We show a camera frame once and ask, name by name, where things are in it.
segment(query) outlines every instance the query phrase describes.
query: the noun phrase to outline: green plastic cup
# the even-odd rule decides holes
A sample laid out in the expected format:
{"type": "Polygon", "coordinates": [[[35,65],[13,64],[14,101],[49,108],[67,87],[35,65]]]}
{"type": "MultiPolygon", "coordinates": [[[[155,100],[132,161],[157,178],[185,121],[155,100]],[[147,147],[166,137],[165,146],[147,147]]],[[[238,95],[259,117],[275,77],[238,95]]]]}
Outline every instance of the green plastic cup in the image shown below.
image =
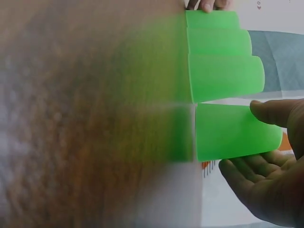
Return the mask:
{"type": "Polygon", "coordinates": [[[272,151],[283,137],[280,127],[257,120],[248,106],[198,104],[195,128],[201,162],[272,151]]]}
{"type": "Polygon", "coordinates": [[[252,55],[251,38],[246,30],[189,28],[187,35],[190,54],[252,55]]]}
{"type": "Polygon", "coordinates": [[[202,10],[187,10],[186,20],[188,28],[220,28],[238,29],[240,28],[238,15],[233,11],[213,11],[205,13],[202,10]]]}
{"type": "Polygon", "coordinates": [[[256,56],[189,55],[192,101],[201,103],[262,92],[265,73],[256,56]]]}

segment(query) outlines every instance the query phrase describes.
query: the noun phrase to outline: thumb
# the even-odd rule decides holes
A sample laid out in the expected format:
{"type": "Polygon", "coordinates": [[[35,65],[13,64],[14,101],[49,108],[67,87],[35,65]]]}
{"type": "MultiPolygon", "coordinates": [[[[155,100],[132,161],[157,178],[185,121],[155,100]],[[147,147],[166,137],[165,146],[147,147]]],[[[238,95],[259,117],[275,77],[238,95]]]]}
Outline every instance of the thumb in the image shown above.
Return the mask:
{"type": "Polygon", "coordinates": [[[300,159],[304,153],[304,99],[277,100],[261,103],[252,101],[252,114],[260,121],[287,128],[288,139],[295,157],[300,159]]]}
{"type": "Polygon", "coordinates": [[[250,110],[258,120],[264,123],[287,127],[292,110],[300,102],[302,100],[273,100],[265,103],[252,101],[250,110]]]}

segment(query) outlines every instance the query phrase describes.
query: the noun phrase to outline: hand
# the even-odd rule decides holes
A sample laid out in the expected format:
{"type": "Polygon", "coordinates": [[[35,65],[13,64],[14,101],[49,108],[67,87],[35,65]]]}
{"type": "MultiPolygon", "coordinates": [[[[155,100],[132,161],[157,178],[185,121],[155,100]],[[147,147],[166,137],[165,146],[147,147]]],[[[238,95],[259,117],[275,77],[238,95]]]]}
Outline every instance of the hand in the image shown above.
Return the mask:
{"type": "Polygon", "coordinates": [[[220,170],[240,201],[258,218],[304,227],[304,100],[253,101],[251,112],[286,127],[294,155],[279,151],[223,160],[220,170]]]}
{"type": "MultiPolygon", "coordinates": [[[[195,5],[199,0],[189,0],[187,9],[194,10],[195,5]]],[[[199,9],[205,11],[206,13],[212,12],[215,10],[227,10],[233,0],[201,0],[199,4],[199,9]]]]}

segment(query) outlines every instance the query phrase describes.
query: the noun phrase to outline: blurry brown object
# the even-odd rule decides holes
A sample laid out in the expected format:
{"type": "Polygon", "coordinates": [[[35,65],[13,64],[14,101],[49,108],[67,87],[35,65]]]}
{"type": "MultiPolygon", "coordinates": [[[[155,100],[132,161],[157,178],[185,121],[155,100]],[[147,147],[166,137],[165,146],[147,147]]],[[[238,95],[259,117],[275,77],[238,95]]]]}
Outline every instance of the blurry brown object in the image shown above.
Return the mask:
{"type": "Polygon", "coordinates": [[[184,3],[0,0],[6,227],[194,227],[184,3]]]}

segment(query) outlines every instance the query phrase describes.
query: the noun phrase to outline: finger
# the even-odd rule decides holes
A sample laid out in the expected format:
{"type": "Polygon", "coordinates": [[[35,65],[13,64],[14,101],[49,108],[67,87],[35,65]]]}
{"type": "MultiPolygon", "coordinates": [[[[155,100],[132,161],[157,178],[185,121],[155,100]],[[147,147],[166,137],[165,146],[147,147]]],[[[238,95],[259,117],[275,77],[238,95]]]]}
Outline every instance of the finger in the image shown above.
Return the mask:
{"type": "Polygon", "coordinates": [[[288,117],[300,101],[301,100],[274,100],[265,103],[252,101],[250,110],[258,120],[264,123],[287,127],[288,117]]]}
{"type": "Polygon", "coordinates": [[[268,163],[260,154],[246,156],[243,159],[256,174],[264,177],[268,177],[271,173],[280,169],[279,166],[268,163]]]}
{"type": "Polygon", "coordinates": [[[200,2],[200,9],[205,11],[206,13],[210,13],[213,10],[215,0],[202,0],[200,2]]]}
{"type": "Polygon", "coordinates": [[[222,160],[219,169],[235,195],[246,204],[247,195],[254,183],[247,180],[230,160],[222,160]]]}
{"type": "Polygon", "coordinates": [[[247,180],[252,181],[253,183],[257,183],[264,179],[263,176],[256,174],[243,159],[233,158],[230,159],[230,161],[247,180]]]}
{"type": "Polygon", "coordinates": [[[196,4],[198,3],[199,0],[189,0],[187,10],[194,10],[196,4]]]}
{"type": "Polygon", "coordinates": [[[293,154],[282,154],[281,151],[275,150],[267,153],[262,153],[261,156],[268,162],[282,167],[288,160],[295,160],[293,154]]]}
{"type": "Polygon", "coordinates": [[[231,0],[215,0],[215,6],[221,10],[225,10],[228,9],[230,4],[231,4],[231,0]]]}

